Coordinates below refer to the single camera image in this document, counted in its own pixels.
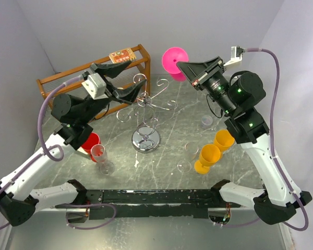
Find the pink wine glass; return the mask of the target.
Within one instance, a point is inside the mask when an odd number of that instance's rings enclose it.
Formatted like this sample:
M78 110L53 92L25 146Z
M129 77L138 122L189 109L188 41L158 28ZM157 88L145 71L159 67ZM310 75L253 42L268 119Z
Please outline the pink wine glass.
M186 51L180 47L171 47L163 54L161 63L164 70L175 81L183 82L186 80L186 77L176 65L179 61L189 61Z

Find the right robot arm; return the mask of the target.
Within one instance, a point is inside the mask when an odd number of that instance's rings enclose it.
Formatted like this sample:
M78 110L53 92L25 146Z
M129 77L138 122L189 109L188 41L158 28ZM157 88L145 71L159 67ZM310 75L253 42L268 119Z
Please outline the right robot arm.
M298 208L311 202L312 196L287 175L271 142L272 129L255 109L266 96L260 77L243 71L231 84L224 78L220 57L200 63L178 61L176 66L196 90L206 90L224 111L228 132L248 154L264 182L264 189L259 190L222 180L211 189L212 204L222 207L235 203L254 210L266 224L286 223Z

